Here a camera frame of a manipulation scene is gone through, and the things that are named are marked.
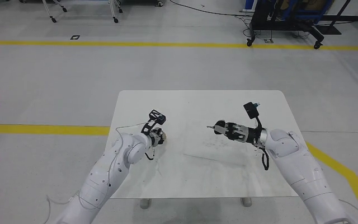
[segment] table surface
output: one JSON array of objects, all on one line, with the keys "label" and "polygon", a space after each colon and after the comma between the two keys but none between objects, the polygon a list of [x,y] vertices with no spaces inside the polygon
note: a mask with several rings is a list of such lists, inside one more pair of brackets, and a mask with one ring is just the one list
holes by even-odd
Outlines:
[{"label": "table surface", "polygon": [[[207,125],[226,122],[255,127],[243,105],[259,102],[262,125],[301,132],[281,91],[121,91],[106,150],[118,137],[116,127],[146,122],[152,109],[167,117],[166,142],[153,161],[142,158],[112,198],[215,198],[297,196],[270,160],[248,143],[214,134]],[[121,132],[139,133],[142,125]]]}]

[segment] yellow floor line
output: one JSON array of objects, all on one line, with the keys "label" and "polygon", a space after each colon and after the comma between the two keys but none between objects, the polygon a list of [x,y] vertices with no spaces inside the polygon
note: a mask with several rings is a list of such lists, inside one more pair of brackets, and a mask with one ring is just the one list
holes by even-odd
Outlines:
[{"label": "yellow floor line", "polygon": [[109,127],[0,124],[0,134],[72,134],[107,136]]},{"label": "yellow floor line", "polygon": [[[314,50],[311,45],[286,44],[246,44],[235,43],[156,43],[156,42],[113,42],[113,41],[0,41],[0,45],[42,45],[42,46],[134,46],[134,47],[174,47],[174,48],[255,48]],[[358,50],[358,46],[322,46],[320,50]]]},{"label": "yellow floor line", "polygon": [[325,154],[318,148],[314,147],[310,143],[306,142],[308,149],[312,153],[314,157],[318,160],[329,166],[330,168],[334,169],[337,173],[344,176],[349,185],[351,186],[356,198],[358,199],[358,176],[354,173],[354,171],[350,170],[343,164],[339,163],[338,161],[334,160],[329,155]]},{"label": "yellow floor line", "polygon": [[[60,126],[60,125],[21,125],[0,124],[0,134],[68,134],[83,136],[107,136],[110,127],[99,126]],[[358,199],[358,177],[354,171],[331,158],[318,148],[306,142],[310,152],[318,160],[344,176]]]}]

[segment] gray floor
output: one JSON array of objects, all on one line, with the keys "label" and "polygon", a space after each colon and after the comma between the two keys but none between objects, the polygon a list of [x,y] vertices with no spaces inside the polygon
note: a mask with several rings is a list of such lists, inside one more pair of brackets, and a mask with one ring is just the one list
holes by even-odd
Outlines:
[{"label": "gray floor", "polygon": [[[181,0],[197,7],[202,2]],[[0,40],[246,43],[244,24],[166,2],[123,6],[114,24],[106,2],[0,2]],[[205,2],[237,13],[238,1]],[[326,45],[356,45],[356,24],[339,25]],[[257,43],[270,32],[262,32]],[[275,44],[312,45],[274,32]],[[306,141],[358,173],[358,52],[284,49],[131,48],[0,45],[0,124],[111,123],[121,90],[281,90]],[[45,195],[65,201],[81,186],[106,137],[0,135],[1,223],[42,223]],[[321,164],[338,197],[358,206],[346,179]],[[109,200],[95,223],[314,223],[299,198]],[[63,208],[55,206],[54,218]]]}]

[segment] small floor sticker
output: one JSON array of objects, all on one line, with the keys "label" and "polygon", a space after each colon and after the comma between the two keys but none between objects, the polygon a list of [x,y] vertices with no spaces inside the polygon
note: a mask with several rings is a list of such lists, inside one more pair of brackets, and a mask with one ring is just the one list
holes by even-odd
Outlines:
[{"label": "small floor sticker", "polygon": [[73,35],[70,40],[78,40],[79,39],[79,35]]}]

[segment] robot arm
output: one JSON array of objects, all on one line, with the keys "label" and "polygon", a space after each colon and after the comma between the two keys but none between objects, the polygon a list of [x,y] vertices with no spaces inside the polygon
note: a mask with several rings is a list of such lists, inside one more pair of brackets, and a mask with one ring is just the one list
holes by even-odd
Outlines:
[{"label": "robot arm", "polygon": [[320,165],[297,134],[279,129],[269,132],[262,128],[256,109],[258,106],[259,104],[251,102],[244,105],[249,117],[256,118],[258,121],[258,127],[255,129],[226,123],[223,120],[218,121],[213,127],[208,127],[213,128],[215,134],[224,134],[231,140],[247,142],[262,149],[265,153],[267,151],[317,224],[343,221],[358,224],[358,220],[344,210],[329,187]]},{"label": "robot arm", "polygon": [[140,134],[119,133],[112,148],[103,153],[89,172],[84,184],[67,208],[55,220],[56,224],[90,224],[107,200],[117,191],[147,150],[162,144],[166,139],[161,128],[153,127],[166,121],[163,114],[153,110],[150,120]]}]

